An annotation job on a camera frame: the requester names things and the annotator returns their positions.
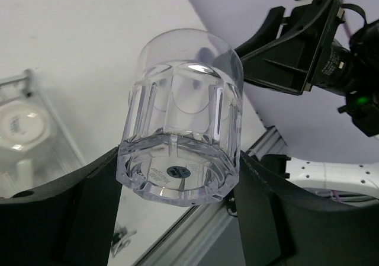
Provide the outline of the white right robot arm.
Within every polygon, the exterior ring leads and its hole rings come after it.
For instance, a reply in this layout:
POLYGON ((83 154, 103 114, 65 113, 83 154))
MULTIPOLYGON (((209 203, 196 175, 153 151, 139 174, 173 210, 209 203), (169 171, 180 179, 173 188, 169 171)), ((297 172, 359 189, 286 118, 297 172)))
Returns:
MULTIPOLYGON (((313 0, 295 7, 272 8, 257 33, 237 48, 244 80, 261 88, 301 95, 318 87, 343 96, 338 112, 350 116, 368 137, 378 137, 378 22, 364 25, 349 39, 336 40, 345 11, 364 10, 341 0, 313 0)), ((285 142, 275 127, 248 151, 261 165, 293 184, 328 190, 336 201, 350 203, 342 192, 378 198, 378 164, 310 162, 285 154, 285 142)))

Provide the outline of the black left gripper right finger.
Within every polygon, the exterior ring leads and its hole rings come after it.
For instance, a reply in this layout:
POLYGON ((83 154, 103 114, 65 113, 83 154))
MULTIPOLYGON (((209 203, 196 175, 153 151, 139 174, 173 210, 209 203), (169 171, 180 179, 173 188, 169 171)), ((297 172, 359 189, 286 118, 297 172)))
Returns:
POLYGON ((378 206, 312 194, 240 155, 234 189, 247 265, 377 265, 378 206))

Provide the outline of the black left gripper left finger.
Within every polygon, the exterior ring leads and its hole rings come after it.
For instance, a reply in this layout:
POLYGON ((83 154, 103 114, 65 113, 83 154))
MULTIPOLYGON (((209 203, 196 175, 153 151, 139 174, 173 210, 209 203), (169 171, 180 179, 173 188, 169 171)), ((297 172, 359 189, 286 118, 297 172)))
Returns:
POLYGON ((1 199, 1 265, 107 265, 121 195, 117 153, 1 199))

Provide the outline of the clear glass tumbler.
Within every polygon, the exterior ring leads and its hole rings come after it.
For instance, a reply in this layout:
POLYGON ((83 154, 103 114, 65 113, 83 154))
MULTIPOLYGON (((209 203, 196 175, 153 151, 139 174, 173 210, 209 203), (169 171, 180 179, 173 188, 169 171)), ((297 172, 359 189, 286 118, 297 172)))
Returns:
POLYGON ((117 180, 150 201, 222 201, 239 182, 243 68, 221 38, 191 28, 141 51, 118 149, 117 180))

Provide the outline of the white ceramic mug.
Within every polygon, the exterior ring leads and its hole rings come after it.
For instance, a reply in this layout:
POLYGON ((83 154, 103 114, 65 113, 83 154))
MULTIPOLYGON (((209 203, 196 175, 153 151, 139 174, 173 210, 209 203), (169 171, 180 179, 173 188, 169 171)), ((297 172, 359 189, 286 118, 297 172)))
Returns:
POLYGON ((33 188, 57 134, 46 109, 15 100, 1 106, 1 197, 33 188))

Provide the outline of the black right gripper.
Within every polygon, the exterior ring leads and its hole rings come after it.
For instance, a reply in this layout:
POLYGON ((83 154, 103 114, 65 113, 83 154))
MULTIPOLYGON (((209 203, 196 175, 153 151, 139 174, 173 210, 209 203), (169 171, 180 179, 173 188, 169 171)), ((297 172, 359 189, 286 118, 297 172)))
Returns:
POLYGON ((314 87, 368 100, 378 93, 378 21, 369 23, 359 5, 341 0, 313 0, 284 13, 284 7, 271 8, 258 31, 235 49, 245 82, 292 95, 314 87), (347 24, 346 11, 363 19, 349 34, 348 48, 335 39, 347 24))

